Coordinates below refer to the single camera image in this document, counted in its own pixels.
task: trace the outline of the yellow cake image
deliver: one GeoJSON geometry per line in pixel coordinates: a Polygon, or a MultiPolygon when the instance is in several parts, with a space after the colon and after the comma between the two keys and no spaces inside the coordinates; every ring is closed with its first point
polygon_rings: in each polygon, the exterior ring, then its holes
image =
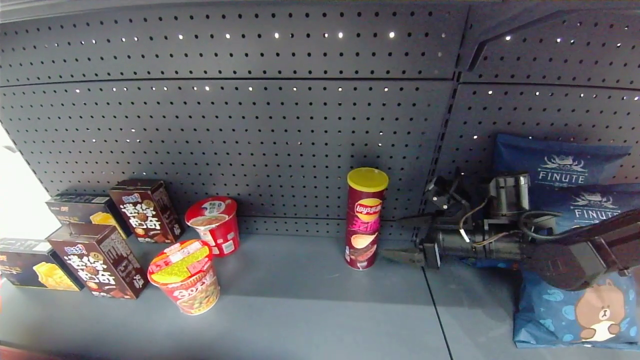
{"type": "Polygon", "coordinates": [[[38,274],[38,280],[49,289],[79,291],[77,286],[55,264],[42,262],[34,266],[33,271],[38,274]]]}
{"type": "Polygon", "coordinates": [[[118,229],[118,232],[120,233],[122,238],[123,239],[127,238],[127,235],[125,235],[124,231],[122,231],[122,229],[120,228],[120,226],[116,222],[116,219],[114,219],[111,214],[99,212],[99,213],[95,213],[95,214],[91,215],[90,219],[91,219],[91,223],[93,223],[93,224],[113,225],[113,226],[115,226],[116,229],[118,229]]]}

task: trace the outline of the food packaging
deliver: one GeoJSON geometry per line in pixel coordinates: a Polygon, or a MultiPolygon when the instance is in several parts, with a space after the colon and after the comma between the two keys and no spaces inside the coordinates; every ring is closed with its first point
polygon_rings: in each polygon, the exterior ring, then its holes
{"type": "Polygon", "coordinates": [[[388,176],[375,168],[356,168],[347,175],[347,231],[344,259],[356,270],[365,270],[376,261],[380,211],[388,176]]]}
{"type": "Polygon", "coordinates": [[[202,240],[168,247],[151,261],[147,276],[187,315],[206,312],[220,297],[213,251],[202,240]]]}
{"type": "Polygon", "coordinates": [[[113,225],[67,224],[47,241],[93,296],[136,299],[148,284],[145,270],[113,225]]]}
{"type": "Polygon", "coordinates": [[[47,240],[0,239],[0,273],[15,286],[68,291],[84,288],[47,240]]]}
{"type": "Polygon", "coordinates": [[[123,180],[112,187],[109,194],[138,241],[175,243],[184,232],[164,181],[123,180]]]}
{"type": "Polygon", "coordinates": [[[236,210],[236,201],[230,197],[209,197],[193,204],[184,221],[211,245],[214,256],[223,258],[240,246],[236,210]]]}
{"type": "Polygon", "coordinates": [[[46,203],[49,211],[62,225],[74,223],[113,225],[125,239],[132,234],[118,206],[108,196],[59,193],[46,203]]]}

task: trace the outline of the robotic arm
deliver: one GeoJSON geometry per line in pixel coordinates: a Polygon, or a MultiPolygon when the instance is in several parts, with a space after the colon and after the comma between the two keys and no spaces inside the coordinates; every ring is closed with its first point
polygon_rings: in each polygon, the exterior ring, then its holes
{"type": "Polygon", "coordinates": [[[640,209],[554,234],[554,218],[561,214],[529,210],[528,189],[526,173],[495,177],[479,185],[485,200],[472,209],[460,176],[453,181],[438,177],[427,188],[431,211],[398,220],[426,228],[426,236],[415,248],[385,249],[381,254],[427,268],[439,268],[442,256],[513,260],[570,291],[591,286],[602,274],[629,275],[640,265],[640,209]],[[473,221],[472,215],[480,211],[484,219],[473,221]]]}

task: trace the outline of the blue snack bag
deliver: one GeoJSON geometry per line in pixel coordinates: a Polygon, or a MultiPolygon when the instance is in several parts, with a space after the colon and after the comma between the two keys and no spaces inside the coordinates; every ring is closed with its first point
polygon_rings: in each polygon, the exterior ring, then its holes
{"type": "Polygon", "coordinates": [[[498,134],[493,170],[528,172],[531,185],[553,187],[601,184],[616,175],[631,146],[583,145],[498,134]]]}
{"type": "MultiPolygon", "coordinates": [[[[537,188],[532,208],[558,211],[556,230],[597,223],[640,208],[640,184],[537,188]]],[[[522,272],[513,341],[518,348],[593,347],[640,350],[636,282],[632,276],[601,276],[582,291],[564,291],[532,272],[522,272]]]]}

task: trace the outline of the pegboard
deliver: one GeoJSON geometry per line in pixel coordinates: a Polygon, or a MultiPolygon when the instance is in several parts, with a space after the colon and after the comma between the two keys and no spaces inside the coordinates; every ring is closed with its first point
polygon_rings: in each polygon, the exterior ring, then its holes
{"type": "Polygon", "coordinates": [[[168,182],[179,211],[344,218],[346,174],[384,170],[383,218],[418,212],[450,81],[148,80],[0,90],[2,123],[50,194],[168,182]]]}
{"type": "Polygon", "coordinates": [[[3,24],[1,86],[150,78],[451,79],[467,5],[242,2],[3,24]]]}
{"type": "Polygon", "coordinates": [[[541,140],[631,145],[611,183],[640,179],[640,91],[609,88],[462,84],[440,149],[436,174],[456,167],[484,176],[492,167],[497,133],[541,140]]]}
{"type": "Polygon", "coordinates": [[[562,11],[477,45],[463,82],[640,87],[640,13],[562,11]]]}

